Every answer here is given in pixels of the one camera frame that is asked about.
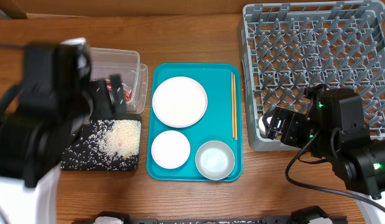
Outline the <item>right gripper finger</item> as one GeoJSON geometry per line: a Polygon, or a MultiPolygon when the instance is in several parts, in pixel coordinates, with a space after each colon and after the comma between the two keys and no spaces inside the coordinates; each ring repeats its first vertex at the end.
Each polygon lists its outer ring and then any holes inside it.
{"type": "Polygon", "coordinates": [[[277,117],[266,117],[264,118],[264,125],[266,127],[267,138],[275,140],[281,131],[281,120],[277,117]]]}
{"type": "Polygon", "coordinates": [[[263,121],[277,121],[283,119],[283,108],[276,107],[264,113],[262,116],[263,121]]]}

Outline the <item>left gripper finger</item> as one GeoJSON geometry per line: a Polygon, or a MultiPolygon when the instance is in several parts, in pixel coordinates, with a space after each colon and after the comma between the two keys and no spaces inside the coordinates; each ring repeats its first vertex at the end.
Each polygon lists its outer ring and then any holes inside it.
{"type": "Polygon", "coordinates": [[[112,102],[105,80],[94,82],[94,119],[110,119],[113,115],[112,102]]]}
{"type": "Polygon", "coordinates": [[[127,104],[124,95],[124,89],[120,74],[113,74],[109,76],[111,81],[111,91],[113,95],[113,109],[116,115],[127,112],[127,104]]]}

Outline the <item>red snack wrapper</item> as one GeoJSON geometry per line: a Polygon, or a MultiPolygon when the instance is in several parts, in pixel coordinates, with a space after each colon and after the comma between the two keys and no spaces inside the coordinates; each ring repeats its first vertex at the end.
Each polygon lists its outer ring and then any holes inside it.
{"type": "MultiPolygon", "coordinates": [[[[112,84],[109,80],[105,80],[105,82],[106,82],[106,88],[109,91],[111,101],[113,101],[112,84]]],[[[125,97],[126,101],[129,102],[132,98],[132,88],[127,86],[124,83],[122,83],[122,86],[123,86],[124,97],[125,97]]]]}

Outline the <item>pink round plate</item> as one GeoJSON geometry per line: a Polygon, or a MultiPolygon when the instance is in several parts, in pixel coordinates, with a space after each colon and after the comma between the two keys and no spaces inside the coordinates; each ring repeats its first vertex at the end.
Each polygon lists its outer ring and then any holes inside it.
{"type": "Polygon", "coordinates": [[[186,128],[203,118],[208,107],[207,93],[189,77],[172,77],[162,82],[152,97],[152,108],[162,123],[186,128]]]}

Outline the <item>pink small bowl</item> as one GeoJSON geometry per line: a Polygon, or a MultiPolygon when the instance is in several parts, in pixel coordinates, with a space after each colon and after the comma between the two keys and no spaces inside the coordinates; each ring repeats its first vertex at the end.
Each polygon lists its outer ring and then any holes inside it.
{"type": "Polygon", "coordinates": [[[186,163],[191,151],[189,140],[181,132],[170,130],[160,133],[153,141],[151,155],[164,169],[176,169],[186,163]]]}

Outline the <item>white plastic cup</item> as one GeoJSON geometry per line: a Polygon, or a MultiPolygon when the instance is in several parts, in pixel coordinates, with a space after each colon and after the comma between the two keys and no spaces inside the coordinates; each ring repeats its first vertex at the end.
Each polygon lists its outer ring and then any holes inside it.
{"type": "Polygon", "coordinates": [[[258,121],[258,128],[259,128],[259,133],[263,138],[267,138],[266,136],[266,127],[263,122],[263,117],[261,116],[258,121]]]}

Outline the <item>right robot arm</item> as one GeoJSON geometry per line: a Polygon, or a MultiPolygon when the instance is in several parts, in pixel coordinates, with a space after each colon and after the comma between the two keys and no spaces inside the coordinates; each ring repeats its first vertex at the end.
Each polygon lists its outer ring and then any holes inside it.
{"type": "Polygon", "coordinates": [[[300,149],[285,169],[286,179],[299,187],[352,198],[366,223],[385,223],[385,139],[371,139],[360,95],[350,88],[320,84],[307,87],[304,97],[311,101],[305,114],[276,107],[262,116],[268,139],[279,136],[282,144],[300,149]],[[330,163],[346,190],[292,179],[292,165],[307,152],[317,164],[330,163]]]}

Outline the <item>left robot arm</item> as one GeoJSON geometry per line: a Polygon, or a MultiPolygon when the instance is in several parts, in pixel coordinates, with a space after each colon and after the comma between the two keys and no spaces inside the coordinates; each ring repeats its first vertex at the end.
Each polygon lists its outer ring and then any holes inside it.
{"type": "Polygon", "coordinates": [[[92,119],[127,111],[121,77],[92,80],[80,37],[22,46],[22,80],[0,99],[0,223],[55,223],[63,151],[92,119]]]}

